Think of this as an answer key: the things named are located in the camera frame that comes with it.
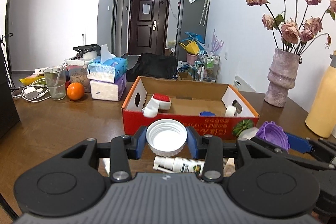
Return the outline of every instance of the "glass cup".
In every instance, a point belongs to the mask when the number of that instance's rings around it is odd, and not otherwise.
[[[45,82],[53,100],[60,100],[66,96],[65,71],[66,68],[61,66],[53,66],[43,71]]]

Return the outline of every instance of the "yellow object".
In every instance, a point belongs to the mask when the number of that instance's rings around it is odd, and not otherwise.
[[[182,48],[184,48],[188,53],[190,53],[190,54],[193,54],[193,55],[195,55],[195,54],[198,54],[198,52],[200,51],[200,49],[199,49],[199,47],[197,46],[197,44],[196,44],[196,42],[195,41],[193,41],[193,42],[191,42],[190,40],[188,40],[189,41],[189,44],[186,46],[186,45],[184,45],[183,43],[179,43],[179,45],[182,47]]]
[[[306,125],[322,138],[329,138],[336,124],[336,51],[324,73],[315,100],[306,118]]]
[[[33,82],[35,82],[36,80],[41,79],[41,78],[44,78],[44,75],[42,75],[42,76],[31,75],[31,76],[28,76],[24,79],[20,79],[19,81],[24,85],[31,85]]]

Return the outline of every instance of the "brown front door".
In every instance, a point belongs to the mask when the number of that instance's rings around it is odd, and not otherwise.
[[[129,55],[163,54],[167,39],[169,0],[131,0]]]

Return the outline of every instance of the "red cardboard box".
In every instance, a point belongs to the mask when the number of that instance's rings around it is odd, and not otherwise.
[[[154,93],[168,95],[171,107],[159,110],[155,118],[146,118],[143,107]],[[224,117],[226,107],[235,105],[237,117]],[[216,116],[200,116],[210,111]],[[138,77],[122,106],[124,130],[134,135],[140,126],[156,120],[174,119],[194,127],[200,135],[211,134],[232,140],[244,130],[256,126],[259,114],[232,85]]]

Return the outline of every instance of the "wooden table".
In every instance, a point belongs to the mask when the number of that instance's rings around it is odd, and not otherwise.
[[[13,185],[19,175],[86,138],[109,142],[124,134],[121,106],[130,86],[131,83],[120,102],[92,100],[89,95],[79,102],[63,99],[33,104],[15,100],[21,122],[0,139],[0,193],[18,214],[21,213],[13,195]],[[263,100],[264,94],[242,94],[260,114],[258,126],[265,121],[275,121],[289,133],[318,138],[305,125],[307,112],[292,100],[288,99],[284,108],[277,108]],[[190,157],[188,149],[185,147],[179,156]],[[154,172],[154,158],[146,146],[141,160],[130,160],[132,174]],[[106,174],[103,164],[100,172]],[[0,223],[11,223],[1,209]]]

